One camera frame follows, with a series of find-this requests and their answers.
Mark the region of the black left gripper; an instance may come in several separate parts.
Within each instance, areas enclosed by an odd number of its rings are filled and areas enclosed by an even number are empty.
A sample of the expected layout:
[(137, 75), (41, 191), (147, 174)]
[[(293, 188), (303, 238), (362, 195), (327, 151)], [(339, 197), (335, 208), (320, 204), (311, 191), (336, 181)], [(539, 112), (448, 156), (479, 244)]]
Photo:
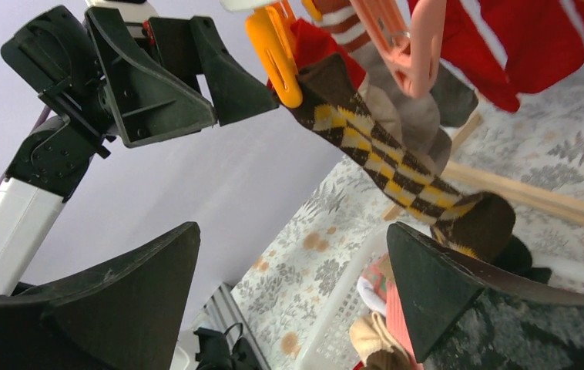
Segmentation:
[(230, 54), (212, 18), (124, 21), (94, 6), (78, 21), (57, 6), (19, 29), (3, 60), (55, 114), (27, 144), (33, 159), (108, 156), (108, 136), (135, 148), (277, 108)]

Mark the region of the beige sock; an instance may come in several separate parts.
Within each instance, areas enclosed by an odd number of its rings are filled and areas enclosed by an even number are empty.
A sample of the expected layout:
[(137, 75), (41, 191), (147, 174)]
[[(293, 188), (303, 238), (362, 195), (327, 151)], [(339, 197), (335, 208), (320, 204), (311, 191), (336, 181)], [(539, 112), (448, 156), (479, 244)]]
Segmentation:
[(387, 330), (386, 321), (378, 312), (356, 320), (349, 336), (361, 360), (361, 369), (412, 369), (407, 351)]

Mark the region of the grey sock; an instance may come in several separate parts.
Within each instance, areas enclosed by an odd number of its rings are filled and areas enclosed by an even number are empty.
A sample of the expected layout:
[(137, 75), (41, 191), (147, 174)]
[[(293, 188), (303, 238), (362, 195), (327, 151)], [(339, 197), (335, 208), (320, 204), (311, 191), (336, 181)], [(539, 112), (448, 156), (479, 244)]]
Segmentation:
[(429, 170), (442, 173), (451, 155), (451, 137), (443, 128), (466, 123), (478, 106), (475, 92), (449, 69), (439, 66), (430, 93), (411, 98), (398, 88), (372, 43), (350, 56), (367, 73), (357, 90), (374, 120)]

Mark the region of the orange clothespin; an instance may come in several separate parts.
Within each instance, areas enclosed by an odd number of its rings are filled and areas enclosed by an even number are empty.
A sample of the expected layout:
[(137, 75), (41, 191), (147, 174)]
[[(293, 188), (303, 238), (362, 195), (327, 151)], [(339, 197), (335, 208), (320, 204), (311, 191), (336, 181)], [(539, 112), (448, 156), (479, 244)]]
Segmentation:
[(247, 35), (270, 84), (288, 108), (297, 108), (303, 101), (294, 60), (296, 40), (291, 31), (295, 22), (296, 17), (287, 1), (256, 8), (245, 21)]

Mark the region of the brown yellow argyle sock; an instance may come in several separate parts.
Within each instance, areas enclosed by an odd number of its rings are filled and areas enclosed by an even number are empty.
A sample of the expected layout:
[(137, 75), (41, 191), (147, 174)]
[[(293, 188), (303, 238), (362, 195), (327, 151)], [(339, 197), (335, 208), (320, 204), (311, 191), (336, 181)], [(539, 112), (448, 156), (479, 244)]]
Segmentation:
[(444, 247), (493, 262), (507, 248), (515, 211), (496, 193), (462, 193), (420, 162), (377, 122), (334, 53), (301, 69), (302, 104), (290, 110), (303, 128), (351, 158), (376, 186)]

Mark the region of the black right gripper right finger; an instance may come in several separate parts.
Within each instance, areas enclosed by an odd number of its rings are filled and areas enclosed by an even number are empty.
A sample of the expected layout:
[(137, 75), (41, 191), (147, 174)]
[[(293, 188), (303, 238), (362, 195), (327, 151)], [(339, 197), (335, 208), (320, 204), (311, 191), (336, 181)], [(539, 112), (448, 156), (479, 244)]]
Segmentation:
[(388, 252), (422, 364), (584, 364), (584, 294), (449, 250), (403, 224)]

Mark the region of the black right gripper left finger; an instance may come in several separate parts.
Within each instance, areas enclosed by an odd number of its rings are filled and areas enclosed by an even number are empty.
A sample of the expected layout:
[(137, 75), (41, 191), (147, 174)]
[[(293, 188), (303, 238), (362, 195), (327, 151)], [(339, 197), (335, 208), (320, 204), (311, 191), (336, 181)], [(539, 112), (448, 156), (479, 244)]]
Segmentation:
[(132, 251), (0, 295), (0, 369), (168, 369), (200, 249), (186, 222)]

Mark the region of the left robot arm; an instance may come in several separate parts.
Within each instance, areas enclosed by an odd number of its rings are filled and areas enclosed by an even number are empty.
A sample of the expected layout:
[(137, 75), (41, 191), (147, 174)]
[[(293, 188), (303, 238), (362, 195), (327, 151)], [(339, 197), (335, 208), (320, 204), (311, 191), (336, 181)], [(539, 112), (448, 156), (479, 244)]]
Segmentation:
[(129, 148), (277, 108), (207, 16), (164, 18), (146, 1), (65, 6), (22, 26), (4, 61), (47, 108), (0, 182), (0, 295), (11, 294), (105, 142)]

